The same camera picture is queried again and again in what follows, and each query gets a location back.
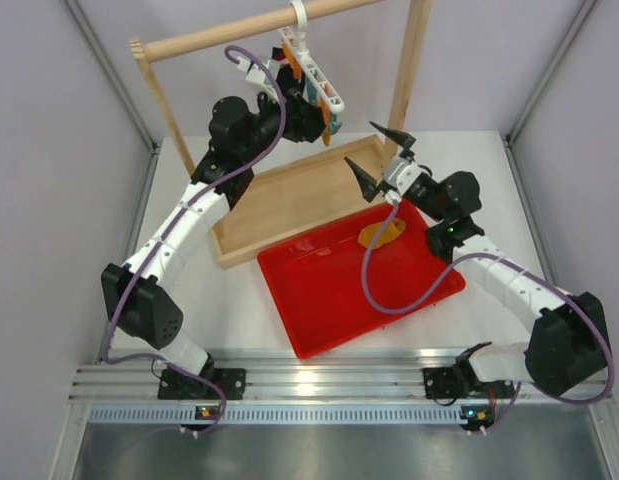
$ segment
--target metal frame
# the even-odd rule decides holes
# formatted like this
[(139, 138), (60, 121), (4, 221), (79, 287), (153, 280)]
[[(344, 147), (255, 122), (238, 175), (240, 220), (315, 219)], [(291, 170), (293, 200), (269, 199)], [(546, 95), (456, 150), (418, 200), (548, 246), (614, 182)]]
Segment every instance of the metal frame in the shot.
[[(114, 92), (127, 110), (138, 133), (152, 150), (143, 187), (138, 199), (134, 222), (127, 238), (124, 256), (135, 250), (144, 217), (149, 191), (157, 162), (155, 142), (138, 114), (128, 92), (115, 72), (97, 35), (91, 28), (78, 0), (61, 0), (65, 5), (94, 57), (109, 79)], [(515, 155), (514, 142), (524, 128), (572, 47), (598, 0), (583, 0), (565, 32), (559, 46), (548, 62), (543, 74), (529, 96), (511, 132), (504, 136), (504, 146), (518, 187), (527, 222), (530, 226), (536, 250), (546, 277), (558, 280), (551, 254), (537, 222), (536, 207), (531, 200), (524, 173)], [(331, 405), (340, 409), (352, 409), (361, 405), (377, 405), (398, 408), (406, 405), (422, 407), (430, 405), (424, 397), (421, 369), (426, 366), (444, 366), (452, 363), (459, 353), (457, 349), (388, 350), (334, 354), (309, 362), (299, 362), (290, 352), (248, 353), (241, 351), (212, 352), (220, 366), (240, 366), (248, 371), (249, 384), (245, 399), (234, 405), (243, 410), (276, 405), (280, 409), (308, 408), (315, 405)], [(576, 396), (589, 397), (601, 388), (601, 379), (591, 380), (576, 391)], [(178, 402), (158, 401), (155, 397), (158, 380), (149, 373), (149, 363), (129, 362), (119, 366), (89, 365), (78, 370), (72, 388), (63, 435), (56, 451), (50, 479), (71, 478), (78, 458), (85, 424), (92, 408), (111, 404), (178, 405)], [(531, 386), (526, 386), (520, 403), (550, 403)], [(463, 404), (484, 403), (470, 400)], [(610, 399), (590, 407), (592, 421), (598, 434), (612, 478), (619, 479), (619, 414), (615, 402)]]

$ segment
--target wooden pole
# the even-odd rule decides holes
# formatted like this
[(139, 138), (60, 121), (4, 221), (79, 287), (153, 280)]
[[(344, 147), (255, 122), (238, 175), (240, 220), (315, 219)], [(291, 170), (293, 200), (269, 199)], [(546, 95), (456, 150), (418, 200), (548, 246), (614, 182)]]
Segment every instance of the wooden pole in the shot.
[[(388, 123), (389, 128), (402, 130), (405, 125), (409, 99), (413, 92), (432, 4), (433, 0), (411, 0), (409, 13), (407, 14), (405, 37), (402, 43), (402, 53), (400, 54), (400, 66), (398, 67), (398, 75), (396, 76), (396, 84), (393, 90)], [(382, 166), (384, 167), (397, 152), (398, 146), (391, 141), (385, 140)]]
[(156, 77), (156, 73), (153, 71), (151, 63), (147, 60), (145, 48), (139, 38), (134, 38), (130, 40), (129, 46), (131, 47), (133, 58), (136, 59), (138, 67), (140, 67), (140, 72), (142, 72), (142, 76), (145, 77), (145, 82), (147, 82), (147, 85), (149, 86), (149, 90), (151, 90), (154, 100), (158, 104), (160, 113), (162, 113), (162, 116), (167, 123), (167, 127), (169, 128), (169, 132), (171, 132), (173, 141), (175, 142), (176, 148), (178, 149), (178, 153), (180, 153), (180, 157), (182, 158), (182, 162), (185, 164), (185, 168), (187, 169), (189, 176), (191, 176), (196, 170), (196, 167), (193, 163), (193, 160), (191, 159), (191, 154), (189, 153), (189, 149), (187, 149), (185, 140), (184, 138), (182, 138), (180, 128), (178, 128), (176, 118), (173, 116), (173, 111), (169, 106), (169, 102), (167, 102), (167, 97), (165, 97), (165, 94), (162, 91), (162, 87), (158, 82), (158, 77)]
[[(379, 1), (382, 0), (312, 0), (304, 5), (307, 19), (311, 20)], [(145, 45), (145, 56), (149, 63), (159, 62), (185, 53), (295, 25), (296, 21), (296, 11), (293, 7), (288, 6), (255, 17), (218, 25), (207, 30), (148, 43)]]

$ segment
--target wooden tray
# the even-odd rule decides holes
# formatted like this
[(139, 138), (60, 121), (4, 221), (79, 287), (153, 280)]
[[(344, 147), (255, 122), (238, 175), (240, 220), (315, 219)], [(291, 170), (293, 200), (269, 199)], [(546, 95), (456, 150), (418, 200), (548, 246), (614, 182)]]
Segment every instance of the wooden tray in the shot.
[(220, 265), (253, 260), (286, 238), (368, 208), (344, 157), (380, 178), (382, 153), (383, 143), (372, 135), (256, 175), (211, 232)]

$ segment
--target white wall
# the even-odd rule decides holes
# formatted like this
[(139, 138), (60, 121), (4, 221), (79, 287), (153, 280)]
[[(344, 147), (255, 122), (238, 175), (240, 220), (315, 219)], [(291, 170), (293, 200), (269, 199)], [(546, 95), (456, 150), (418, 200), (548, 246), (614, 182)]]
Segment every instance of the white wall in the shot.
[[(127, 42), (160, 40), (278, 9), (287, 0), (80, 0), (156, 138), (167, 134)], [(407, 130), (512, 127), (580, 0), (435, 0)], [(310, 22), (309, 48), (346, 103), (343, 131), (385, 122), (408, 0), (386, 0)], [(277, 33), (237, 43), (266, 55)], [(211, 107), (248, 96), (223, 47), (166, 60), (156, 71), (186, 135), (207, 131)]]
[(602, 300), (619, 365), (619, 0), (600, 2), (517, 147), (558, 275)]
[(57, 0), (0, 0), (0, 479), (46, 478), (147, 152)]

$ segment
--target yellow cloth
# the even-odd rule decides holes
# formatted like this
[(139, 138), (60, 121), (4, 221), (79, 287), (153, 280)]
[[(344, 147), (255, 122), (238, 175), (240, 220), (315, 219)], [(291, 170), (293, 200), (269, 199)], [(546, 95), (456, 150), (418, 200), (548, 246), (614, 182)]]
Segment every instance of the yellow cloth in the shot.
[[(360, 230), (360, 235), (358, 235), (358, 243), (363, 247), (368, 248), (373, 236), (376, 234), (382, 223), (383, 222), (373, 223)], [(396, 238), (402, 235), (402, 232), (405, 231), (406, 227), (407, 224), (404, 220), (394, 218), (393, 222), (391, 222), (385, 231), (382, 232), (382, 235), (380, 235), (380, 238), (374, 245), (373, 249), (375, 250), (386, 243), (393, 242)]]

